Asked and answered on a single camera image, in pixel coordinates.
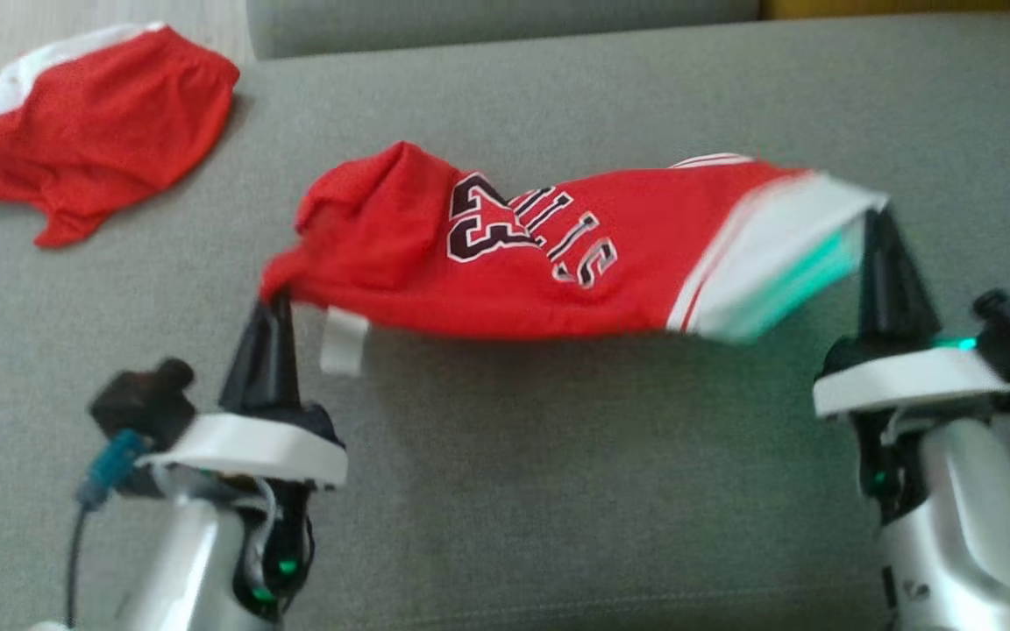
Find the red and white garment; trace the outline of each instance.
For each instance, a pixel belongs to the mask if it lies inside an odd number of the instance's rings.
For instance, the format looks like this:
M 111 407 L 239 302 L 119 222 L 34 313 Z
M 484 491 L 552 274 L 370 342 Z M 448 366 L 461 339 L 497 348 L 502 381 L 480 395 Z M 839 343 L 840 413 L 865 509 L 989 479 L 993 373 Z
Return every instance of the red and white garment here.
M 239 76 L 163 23 L 24 54 L 0 75 L 0 200 L 47 216 L 40 247 L 87 238 L 208 154 Z
M 862 217 L 886 202 L 735 154 L 509 199 L 481 173 L 401 142 L 313 184 L 302 239 L 270 262 L 262 296 L 288 290 L 328 309 L 350 354 L 332 364 L 348 372 L 365 321 L 467 338 L 752 340 L 856 269 Z

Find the gray fabric surface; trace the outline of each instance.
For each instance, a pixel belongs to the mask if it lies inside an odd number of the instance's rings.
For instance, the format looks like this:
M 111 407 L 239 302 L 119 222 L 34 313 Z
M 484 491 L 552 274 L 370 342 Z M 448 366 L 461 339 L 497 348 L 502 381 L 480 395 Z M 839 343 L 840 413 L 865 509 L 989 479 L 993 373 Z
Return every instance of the gray fabric surface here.
M 0 205 L 0 628 L 61 614 L 85 404 L 164 355 L 211 407 L 266 259 L 325 170 L 397 139 L 505 195 L 733 150 L 894 196 L 953 332 L 1010 288 L 1010 16 L 750 23 L 319 57 L 245 69 L 183 183 L 64 251 Z M 377 331 L 364 379 L 316 371 L 349 483 L 314 502 L 292 628 L 877 628 L 875 511 L 811 377 L 852 283 L 761 342 L 504 344 Z M 1010 424 L 1001 428 L 1009 435 Z M 91 523 L 82 621 L 105 628 L 165 508 Z
M 248 0 L 257 59 L 753 20 L 758 0 Z

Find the red fabric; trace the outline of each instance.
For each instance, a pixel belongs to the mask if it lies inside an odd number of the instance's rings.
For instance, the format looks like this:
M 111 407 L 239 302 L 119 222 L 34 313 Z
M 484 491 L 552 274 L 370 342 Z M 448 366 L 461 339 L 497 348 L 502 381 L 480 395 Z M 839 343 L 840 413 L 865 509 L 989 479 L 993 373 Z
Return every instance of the red fabric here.
M 208 154 L 239 76 L 169 27 L 56 65 L 0 116 L 0 200 L 48 217 L 40 247 L 87 238 Z
M 286 289 L 296 301 L 437 335 L 665 329 L 682 285 L 738 200 L 799 173 L 761 162 L 617 171 L 506 204 L 492 187 L 470 187 L 472 173 L 401 142 L 312 185 L 298 208 L 302 240 L 269 264 L 261 293 L 268 300 Z M 536 226 L 564 195 L 573 201 Z M 592 227 L 564 248 L 588 213 Z M 479 243 L 491 223 L 502 238 Z M 473 224 L 481 227 L 464 230 Z

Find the wooden floor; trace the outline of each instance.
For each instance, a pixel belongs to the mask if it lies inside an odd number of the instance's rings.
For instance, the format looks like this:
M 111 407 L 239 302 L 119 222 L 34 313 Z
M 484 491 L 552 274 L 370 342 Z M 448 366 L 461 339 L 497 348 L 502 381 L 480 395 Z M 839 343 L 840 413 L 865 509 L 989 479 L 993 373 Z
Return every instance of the wooden floor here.
M 0 0 L 0 69 L 65 36 L 149 21 L 171 24 L 237 64 L 252 60 L 243 0 Z

